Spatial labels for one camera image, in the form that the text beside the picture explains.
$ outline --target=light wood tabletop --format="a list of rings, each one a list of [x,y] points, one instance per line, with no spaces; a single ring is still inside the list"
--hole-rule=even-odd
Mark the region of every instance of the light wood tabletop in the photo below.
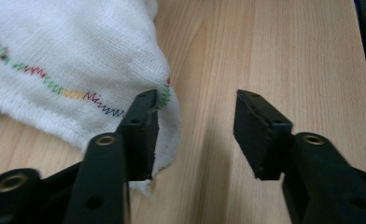
[[[175,162],[151,184],[154,198],[132,192],[133,223],[290,223],[281,181],[255,179],[232,135],[238,89],[366,171],[366,62],[353,0],[160,0],[156,28],[183,134]],[[81,159],[0,115],[0,174],[33,167],[49,176]]]

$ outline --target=white cloth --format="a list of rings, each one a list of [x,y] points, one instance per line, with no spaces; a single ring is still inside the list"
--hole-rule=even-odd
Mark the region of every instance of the white cloth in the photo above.
[[[134,97],[160,93],[153,174],[180,136],[156,0],[0,1],[0,112],[85,150],[114,132]]]

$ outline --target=wooden surface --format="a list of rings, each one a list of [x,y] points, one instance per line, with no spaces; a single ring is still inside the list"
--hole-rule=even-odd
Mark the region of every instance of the wooden surface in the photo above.
[[[366,63],[352,0],[160,0],[156,27],[183,134],[154,199],[133,192],[133,223],[290,223],[281,182],[254,179],[233,139],[237,89],[261,94],[295,133],[328,137],[366,171]],[[48,176],[81,158],[0,115],[0,173]]]

